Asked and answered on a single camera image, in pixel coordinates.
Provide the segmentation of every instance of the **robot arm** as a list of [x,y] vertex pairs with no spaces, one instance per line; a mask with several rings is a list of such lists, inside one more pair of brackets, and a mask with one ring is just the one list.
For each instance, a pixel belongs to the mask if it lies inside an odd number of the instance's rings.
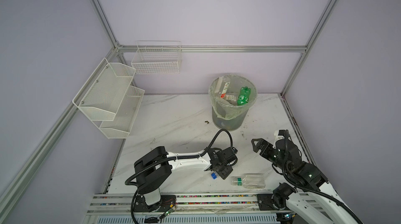
[[[226,179],[233,171],[233,165],[237,161],[237,150],[228,147],[224,150],[208,148],[195,153],[173,153],[167,152],[164,146],[158,146],[148,154],[140,158],[134,163],[135,172],[139,173],[145,167],[158,163],[164,159],[170,159],[162,162],[147,171],[136,176],[134,185],[138,188],[138,194],[145,197],[148,206],[160,203],[159,187],[170,176],[171,173],[186,169],[214,171],[222,179]],[[131,180],[126,181],[126,185],[130,185]]]
[[354,217],[351,216],[344,207],[340,206],[343,205],[345,208],[348,208],[343,200],[338,196],[333,186],[328,182],[327,177],[313,164],[301,160],[298,147],[289,139],[287,140],[287,145],[285,144],[285,131],[276,131],[275,135],[277,140],[275,148],[271,143],[264,139],[253,139],[251,141],[253,151],[258,152],[260,150],[260,156],[271,161],[273,166],[280,168],[282,171],[283,166],[285,166],[284,169],[287,173],[286,179],[289,179],[289,182],[296,185],[296,187],[303,191],[307,191],[308,195],[320,204],[333,221],[330,221],[322,213],[311,207],[307,202],[303,201],[299,194],[293,190],[293,187],[287,183],[280,184],[280,186],[273,191],[275,207],[279,209],[288,207],[308,221],[309,224],[362,223],[358,217],[355,215]]

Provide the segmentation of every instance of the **white marble tabletop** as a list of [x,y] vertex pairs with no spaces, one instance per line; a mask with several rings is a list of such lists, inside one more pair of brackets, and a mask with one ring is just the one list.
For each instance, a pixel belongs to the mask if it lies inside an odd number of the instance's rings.
[[[167,193],[242,192],[257,191],[232,186],[231,176],[244,173],[261,173],[266,187],[273,190],[284,178],[272,169],[268,160],[252,150],[252,139],[264,138],[274,144],[274,131],[288,129],[293,142],[302,150],[277,94],[259,94],[249,109],[242,126],[231,131],[234,147],[238,149],[238,163],[226,180],[213,179],[211,171],[177,171],[160,187]],[[197,95],[145,95],[130,136],[118,160],[108,193],[133,193],[135,186],[124,181],[135,173],[134,163],[157,146],[166,151],[190,153],[208,146],[219,129],[212,121],[212,106],[207,94]],[[216,139],[213,147],[225,149],[230,141],[225,132]]]

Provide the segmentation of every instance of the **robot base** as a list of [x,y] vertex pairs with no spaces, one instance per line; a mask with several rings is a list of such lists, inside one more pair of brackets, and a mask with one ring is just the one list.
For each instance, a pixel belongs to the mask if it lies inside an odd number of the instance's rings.
[[145,197],[137,195],[135,199],[135,204],[133,206],[133,211],[142,213],[147,213],[152,211],[166,212],[170,209],[171,204],[175,205],[176,203],[175,195],[161,195],[160,198],[161,199],[159,202],[148,206],[145,202]]

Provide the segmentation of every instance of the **white wire basket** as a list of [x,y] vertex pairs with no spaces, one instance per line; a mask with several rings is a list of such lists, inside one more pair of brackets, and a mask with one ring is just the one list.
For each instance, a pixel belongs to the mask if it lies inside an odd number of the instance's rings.
[[137,74],[178,74],[182,62],[180,41],[137,41],[131,65]]
[[133,122],[141,104],[144,90],[135,86],[129,86],[121,106],[113,121],[103,121],[100,124],[100,131],[109,139],[125,139],[131,132]]
[[73,104],[91,120],[109,139],[128,137],[138,113],[144,90],[131,86],[135,68],[122,63],[109,63],[107,59],[86,94],[81,88]]
[[96,81],[76,105],[91,121],[114,120],[135,74],[135,69],[130,66],[106,62]]

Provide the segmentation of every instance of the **clear trash can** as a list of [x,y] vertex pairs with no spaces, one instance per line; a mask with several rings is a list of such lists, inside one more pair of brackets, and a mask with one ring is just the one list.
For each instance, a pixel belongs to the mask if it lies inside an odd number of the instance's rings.
[[233,95],[238,98],[241,87],[247,86],[251,89],[249,101],[245,105],[237,106],[236,103],[231,104],[229,101],[220,98],[215,94],[214,90],[217,85],[218,78],[215,79],[209,88],[209,97],[212,102],[212,119],[214,124],[221,129],[233,131],[238,129],[247,115],[248,109],[253,106],[258,96],[255,85],[248,79],[238,75],[225,75],[230,78],[231,82],[227,90],[227,95]]

